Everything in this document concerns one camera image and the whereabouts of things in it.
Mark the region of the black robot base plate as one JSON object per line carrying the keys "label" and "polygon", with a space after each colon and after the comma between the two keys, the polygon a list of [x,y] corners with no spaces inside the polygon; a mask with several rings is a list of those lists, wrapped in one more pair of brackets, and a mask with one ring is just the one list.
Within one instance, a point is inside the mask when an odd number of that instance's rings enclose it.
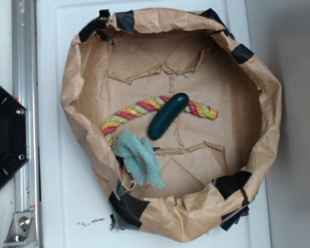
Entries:
{"label": "black robot base plate", "polygon": [[0,190],[28,161],[27,109],[0,85]]}

